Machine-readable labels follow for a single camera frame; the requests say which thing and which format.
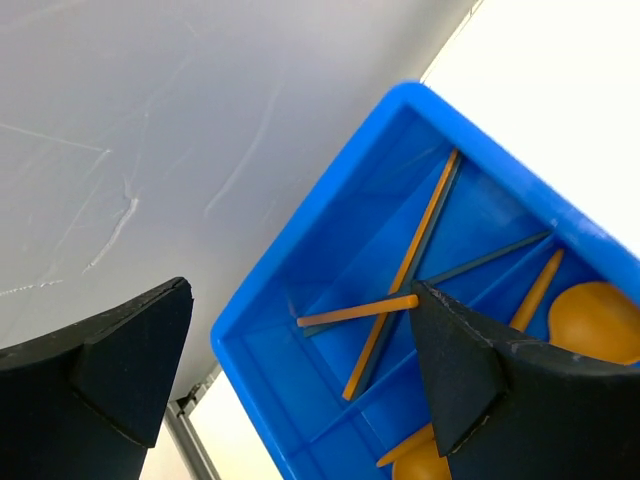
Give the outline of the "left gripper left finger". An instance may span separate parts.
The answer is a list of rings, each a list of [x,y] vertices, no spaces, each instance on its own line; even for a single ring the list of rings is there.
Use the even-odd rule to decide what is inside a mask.
[[[191,323],[176,277],[1,351],[4,479],[136,479],[156,444]]]

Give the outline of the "blue chopstick horizontal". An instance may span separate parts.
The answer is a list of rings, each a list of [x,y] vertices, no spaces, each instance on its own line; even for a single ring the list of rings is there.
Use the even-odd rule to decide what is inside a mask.
[[[449,280],[455,276],[461,275],[463,273],[466,273],[472,269],[478,268],[486,263],[489,263],[491,261],[494,261],[504,255],[507,255],[509,253],[512,253],[518,249],[521,249],[525,246],[528,246],[530,244],[533,244],[537,241],[543,240],[545,239],[551,232],[550,231],[542,231],[540,233],[531,235],[529,237],[526,237],[522,240],[519,240],[515,243],[512,243],[510,245],[507,245],[505,247],[502,247],[498,250],[495,250],[493,252],[490,252],[488,254],[485,254],[481,257],[478,257],[474,260],[468,261],[464,264],[461,264],[459,266],[456,266],[448,271],[442,272],[438,275],[432,276],[430,278],[427,279],[427,282],[431,283],[431,284],[439,284],[442,283],[446,280]],[[401,287],[399,293],[393,293],[393,294],[388,294],[385,297],[382,298],[382,300],[389,300],[389,299],[395,299],[398,298],[402,295],[406,295],[408,294],[409,291],[409,287]],[[318,326],[310,326],[310,327],[305,327],[304,331],[303,331],[303,336],[305,338],[308,337],[312,337],[314,335],[320,334],[326,330],[329,330],[330,328],[332,328],[335,325],[335,322],[333,323],[328,323],[328,324],[323,324],[323,325],[318,325]]]

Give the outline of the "orange chopstick top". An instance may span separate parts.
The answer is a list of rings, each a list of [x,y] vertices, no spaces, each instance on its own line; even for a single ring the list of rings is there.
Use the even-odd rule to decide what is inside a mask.
[[[415,294],[401,295],[393,298],[386,298],[376,302],[349,308],[338,309],[330,312],[319,313],[311,316],[299,317],[297,325],[299,327],[312,327],[336,322],[343,322],[372,315],[380,315],[402,310],[416,308],[419,305],[419,298]]]

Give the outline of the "orange spoon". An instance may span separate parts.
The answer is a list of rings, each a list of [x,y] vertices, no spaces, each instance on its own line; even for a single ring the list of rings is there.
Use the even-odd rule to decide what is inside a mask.
[[[446,456],[440,456],[431,423],[383,455],[376,467],[392,466],[393,479],[442,479],[452,476]]]
[[[583,282],[564,290],[547,324],[556,347],[620,365],[639,363],[639,307],[610,283]]]

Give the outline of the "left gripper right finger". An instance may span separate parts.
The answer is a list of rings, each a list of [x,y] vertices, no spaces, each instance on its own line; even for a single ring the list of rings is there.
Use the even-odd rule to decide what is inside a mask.
[[[424,281],[410,323],[455,479],[635,479],[639,372],[476,312]]]

